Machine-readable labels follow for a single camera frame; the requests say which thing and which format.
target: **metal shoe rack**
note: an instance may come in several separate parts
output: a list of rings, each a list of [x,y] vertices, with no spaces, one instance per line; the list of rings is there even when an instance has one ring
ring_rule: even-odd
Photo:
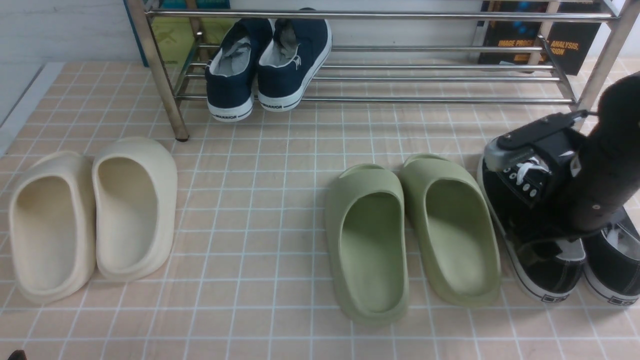
[[[463,83],[555,83],[562,97],[530,98],[530,97],[344,97],[344,96],[305,96],[304,101],[315,102],[348,102],[348,103],[419,103],[419,104],[529,104],[529,105],[567,105],[571,109],[590,109],[594,104],[607,75],[618,57],[633,25],[640,13],[640,0],[627,0],[622,9],[617,9],[611,0],[594,0],[601,4],[597,13],[509,13],[509,12],[359,12],[359,11],[290,11],[290,10],[199,10],[195,0],[186,0],[186,10],[164,10],[160,6],[162,0],[126,0],[134,26],[140,38],[142,49],[147,57],[149,67],[158,87],[164,108],[171,122],[175,138],[186,141],[189,133],[184,124],[180,104],[182,101],[205,101],[206,94],[188,94],[186,89],[191,80],[203,81],[202,71],[196,71],[206,65],[212,50],[217,44],[204,42],[204,28],[200,22],[203,17],[217,18],[263,18],[263,19],[340,19],[340,20],[496,20],[496,21],[540,21],[540,34],[534,46],[530,47],[481,47],[481,46],[334,46],[332,51],[344,52],[457,52],[457,53],[531,53],[532,59],[539,59],[546,54],[550,61],[544,65],[529,62],[528,65],[359,65],[359,64],[326,64],[324,69],[333,70],[457,70],[457,71],[491,71],[495,72],[545,72],[547,76],[508,75],[508,76],[316,76],[315,81],[382,81],[394,82],[463,82]],[[559,2],[553,2],[554,8]],[[167,74],[164,61],[159,52],[156,36],[151,27],[155,17],[187,17],[193,30],[194,42],[191,52],[182,67],[178,80],[172,85]],[[580,95],[577,95],[569,79],[558,65],[545,36],[553,22],[603,22],[611,32],[600,53],[593,71]]]

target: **cream slide sandal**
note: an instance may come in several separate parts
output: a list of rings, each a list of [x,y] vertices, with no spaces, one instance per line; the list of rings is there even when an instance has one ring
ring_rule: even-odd
[[[46,304],[81,288],[95,270],[95,199],[91,163],[71,151],[25,171],[9,204],[17,287]]]
[[[171,154],[147,138],[107,145],[93,162],[98,269],[130,281],[156,271],[173,244],[178,173]]]

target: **shoe rack leg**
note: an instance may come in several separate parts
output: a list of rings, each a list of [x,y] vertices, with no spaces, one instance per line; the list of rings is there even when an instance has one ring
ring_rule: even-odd
[[[164,67],[164,61],[162,59],[162,55],[160,55],[156,37],[151,29],[151,22],[145,15],[145,8],[142,0],[127,0],[127,5],[131,12],[133,25],[136,28],[138,37],[140,38],[142,50],[149,62],[151,75],[154,77],[158,93],[160,94],[167,117],[169,118],[169,122],[173,128],[175,139],[180,142],[185,142],[189,140],[189,133],[187,132],[187,127],[184,125],[184,119],[182,118],[180,108],[173,96],[171,80],[169,79],[169,75]]]
[[[196,4],[196,0],[186,0],[187,9],[197,10],[198,5]],[[193,39],[195,40],[197,37],[202,37],[203,41],[207,38],[207,33],[205,32],[204,26],[202,24],[202,19],[199,17],[190,17],[189,22],[191,23],[191,32],[193,32]],[[209,51],[208,49],[200,48],[198,49],[198,55],[200,56],[200,61],[207,62],[209,61]]]
[[[620,18],[611,23],[611,33],[580,95],[580,100],[575,106],[572,106],[572,110],[590,110],[593,107],[611,68],[613,68],[613,64],[620,54],[620,50],[622,50],[631,29],[634,27],[639,13],[640,0],[627,0],[622,10],[620,10]]]

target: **black canvas sneaker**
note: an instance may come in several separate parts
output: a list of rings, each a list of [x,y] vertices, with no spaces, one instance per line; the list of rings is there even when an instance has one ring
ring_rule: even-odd
[[[517,226],[520,234],[544,238],[544,227],[531,220],[531,213],[544,196],[551,176],[536,158],[502,172],[488,170],[483,158],[477,172],[478,184],[505,239],[518,283],[526,294],[542,302],[566,299],[580,279],[586,259],[580,240],[526,242],[523,236],[516,235]]]
[[[613,304],[627,306],[640,296],[640,236],[625,212],[624,219],[584,238],[584,275],[593,293]]]

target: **white shoelace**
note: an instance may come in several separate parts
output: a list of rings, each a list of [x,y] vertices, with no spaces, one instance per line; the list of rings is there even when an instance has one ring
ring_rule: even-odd
[[[527,175],[529,170],[541,170],[544,172],[549,172],[547,168],[540,166],[540,161],[536,158],[529,158],[529,161],[526,163],[519,163],[516,166],[518,169],[518,174],[516,175],[516,185],[522,185],[524,182],[524,176]]]

